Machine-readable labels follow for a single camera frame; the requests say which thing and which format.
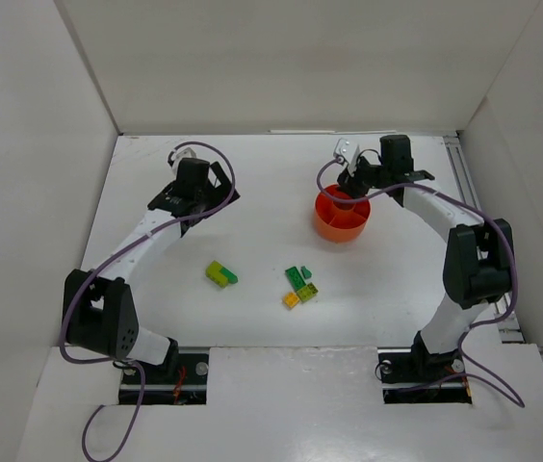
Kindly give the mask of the orange divided round container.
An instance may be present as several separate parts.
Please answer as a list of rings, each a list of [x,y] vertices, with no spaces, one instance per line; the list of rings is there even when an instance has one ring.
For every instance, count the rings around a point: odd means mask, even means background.
[[[356,240],[371,214],[369,202],[344,204],[319,192],[314,203],[313,223],[320,237],[337,244]]]

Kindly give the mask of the green lego brick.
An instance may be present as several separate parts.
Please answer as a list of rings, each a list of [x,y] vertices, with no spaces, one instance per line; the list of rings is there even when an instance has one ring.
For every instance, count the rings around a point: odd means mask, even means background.
[[[299,291],[305,286],[305,281],[296,267],[286,269],[285,275],[287,276],[287,279],[295,292]]]

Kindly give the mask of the yellow square lego brick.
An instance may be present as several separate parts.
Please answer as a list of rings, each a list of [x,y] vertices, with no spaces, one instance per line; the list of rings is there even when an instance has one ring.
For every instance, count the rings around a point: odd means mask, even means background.
[[[282,297],[282,303],[287,309],[292,310],[299,305],[300,299],[296,293],[290,292]]]

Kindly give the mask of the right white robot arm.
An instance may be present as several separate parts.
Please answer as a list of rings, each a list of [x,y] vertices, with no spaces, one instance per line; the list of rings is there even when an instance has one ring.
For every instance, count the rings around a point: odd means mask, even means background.
[[[387,135],[379,142],[375,164],[364,150],[354,150],[338,177],[340,191],[351,199],[386,192],[446,245],[440,305],[408,351],[380,354],[379,371],[388,384],[433,382],[460,360],[459,345],[480,314],[511,291],[511,227],[503,219],[488,221],[458,200],[444,198],[435,177],[414,167],[406,135]]]

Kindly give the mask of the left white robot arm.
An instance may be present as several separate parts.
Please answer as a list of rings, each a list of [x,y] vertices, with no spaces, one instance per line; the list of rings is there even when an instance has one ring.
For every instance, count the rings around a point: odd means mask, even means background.
[[[186,157],[147,205],[133,231],[104,262],[65,280],[65,342],[164,377],[175,374],[178,343],[140,325],[134,292],[172,245],[203,219],[237,200],[218,162]]]

